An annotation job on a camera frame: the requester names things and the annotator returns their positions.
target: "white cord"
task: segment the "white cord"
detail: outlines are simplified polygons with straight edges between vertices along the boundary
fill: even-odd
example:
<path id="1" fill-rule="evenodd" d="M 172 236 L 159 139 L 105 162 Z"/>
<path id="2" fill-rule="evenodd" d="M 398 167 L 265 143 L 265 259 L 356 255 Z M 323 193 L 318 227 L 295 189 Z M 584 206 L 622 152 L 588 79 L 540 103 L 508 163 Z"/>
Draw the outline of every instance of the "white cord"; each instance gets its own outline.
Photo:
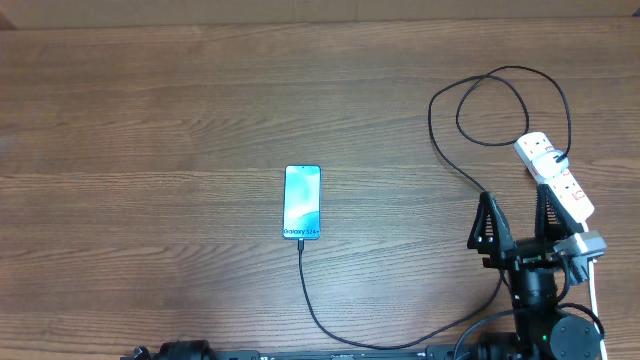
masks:
<path id="1" fill-rule="evenodd" d="M 589 227 L 586 222 L 581 223 L 584 232 L 589 231 Z M 589 300 L 591 301 L 591 311 L 598 316 L 598 301 L 596 300 L 596 271 L 594 261 L 589 261 Z M 600 355 L 602 360 L 608 360 L 607 348 L 604 345 L 604 340 L 600 341 Z"/>

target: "white power strip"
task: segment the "white power strip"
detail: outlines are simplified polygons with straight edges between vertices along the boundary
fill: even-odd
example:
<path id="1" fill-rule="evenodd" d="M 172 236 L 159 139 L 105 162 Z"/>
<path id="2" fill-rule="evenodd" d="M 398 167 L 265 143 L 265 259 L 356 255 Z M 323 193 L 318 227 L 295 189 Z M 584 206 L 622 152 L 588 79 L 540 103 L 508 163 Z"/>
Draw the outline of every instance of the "white power strip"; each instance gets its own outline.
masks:
<path id="1" fill-rule="evenodd" d="M 562 151 L 556 150 L 544 133 L 523 135 L 514 148 L 538 184 L 548 184 L 576 222 L 584 222 L 593 214 L 595 209 L 591 200 L 569 171 L 569 160 L 556 162 Z"/>

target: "blue phone screen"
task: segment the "blue phone screen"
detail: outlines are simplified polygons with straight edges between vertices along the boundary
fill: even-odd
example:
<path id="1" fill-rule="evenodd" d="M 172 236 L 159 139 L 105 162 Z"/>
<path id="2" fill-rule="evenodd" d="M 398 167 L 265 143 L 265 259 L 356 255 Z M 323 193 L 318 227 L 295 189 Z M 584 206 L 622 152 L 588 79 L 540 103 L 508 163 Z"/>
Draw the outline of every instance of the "blue phone screen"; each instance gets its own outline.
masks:
<path id="1" fill-rule="evenodd" d="M 285 239 L 317 239 L 320 237 L 320 167 L 289 165 L 284 180 Z"/>

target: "wooden surface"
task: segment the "wooden surface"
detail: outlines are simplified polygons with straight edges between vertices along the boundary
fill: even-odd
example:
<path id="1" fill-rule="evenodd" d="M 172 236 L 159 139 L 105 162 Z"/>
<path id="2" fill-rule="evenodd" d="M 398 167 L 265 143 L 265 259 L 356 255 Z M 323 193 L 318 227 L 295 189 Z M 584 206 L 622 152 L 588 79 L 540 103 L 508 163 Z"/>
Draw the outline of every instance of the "wooden surface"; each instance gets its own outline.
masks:
<path id="1" fill-rule="evenodd" d="M 0 0 L 18 29 L 632 16 L 640 0 Z"/>
<path id="2" fill-rule="evenodd" d="M 426 104 L 520 64 L 567 93 L 572 171 L 609 243 L 597 265 L 609 351 L 636 359 L 639 35 L 632 18 L 1 33 L 0 358 L 116 359 L 199 338 L 346 348 L 311 321 L 295 244 L 280 235 L 295 163 L 323 167 L 323 232 L 305 268 L 329 329 L 396 344 L 462 316 L 497 274 L 466 249 L 478 192 L 436 156 Z M 532 130 L 564 147 L 553 87 L 503 75 Z M 512 148 L 460 136 L 463 91 L 434 107 L 442 148 L 497 194 L 514 236 L 530 236 L 534 183 Z M 487 141 L 523 127 L 516 99 L 491 83 L 462 121 Z M 503 291 L 489 312 L 508 307 Z"/>

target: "wood grain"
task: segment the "wood grain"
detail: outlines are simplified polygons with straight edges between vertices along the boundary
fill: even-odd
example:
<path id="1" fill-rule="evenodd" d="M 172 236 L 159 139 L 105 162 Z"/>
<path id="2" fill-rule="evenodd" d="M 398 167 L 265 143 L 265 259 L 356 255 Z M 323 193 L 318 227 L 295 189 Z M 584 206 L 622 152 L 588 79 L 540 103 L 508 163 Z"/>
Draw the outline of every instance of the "wood grain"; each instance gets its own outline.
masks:
<path id="1" fill-rule="evenodd" d="M 329 329 L 394 344 L 463 315 L 497 276 L 466 250 L 478 193 L 436 156 L 426 104 L 521 64 L 569 98 L 572 169 L 610 246 L 597 266 L 609 352 L 635 359 L 639 33 L 632 18 L 0 33 L 0 358 L 114 359 L 197 338 L 344 349 L 311 321 L 280 236 L 291 163 L 323 167 L 323 233 L 305 268 Z M 565 146 L 553 87 L 503 75 L 532 130 Z M 459 135 L 463 91 L 434 107 L 442 148 L 529 236 L 534 184 L 511 148 Z M 491 141 L 523 129 L 517 100 L 492 83 L 462 122 Z M 584 287 L 570 297 L 588 302 Z M 508 306 L 502 293 L 489 312 Z"/>

